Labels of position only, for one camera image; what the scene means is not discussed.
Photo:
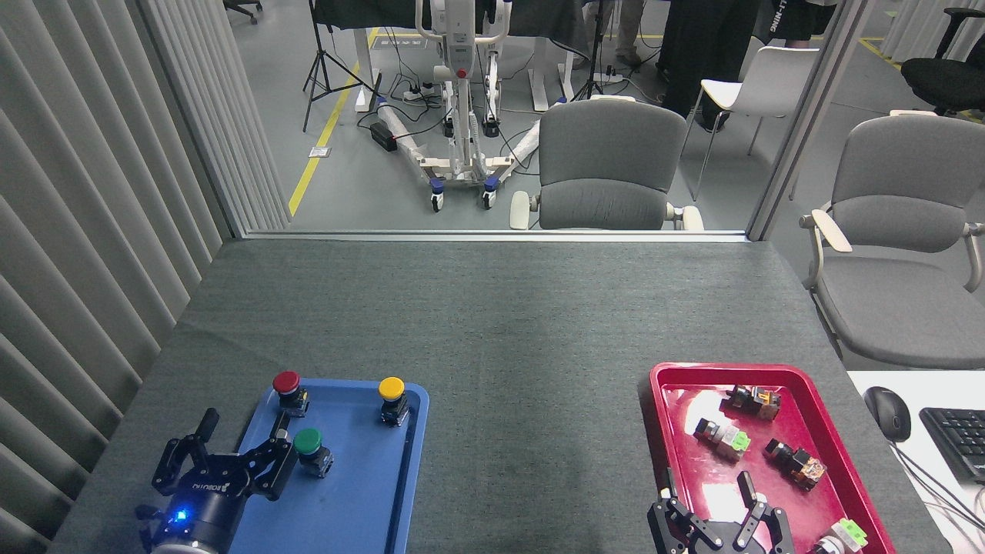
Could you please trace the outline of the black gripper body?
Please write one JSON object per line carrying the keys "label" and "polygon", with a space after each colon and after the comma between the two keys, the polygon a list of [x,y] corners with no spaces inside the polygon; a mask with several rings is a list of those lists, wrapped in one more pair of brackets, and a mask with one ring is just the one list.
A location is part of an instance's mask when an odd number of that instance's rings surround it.
{"label": "black gripper body", "polygon": [[693,553],[735,553],[736,527],[710,527],[693,532]]}
{"label": "black gripper body", "polygon": [[251,495],[245,456],[162,456],[152,487],[170,502],[165,511],[139,506],[145,549],[229,549]]}

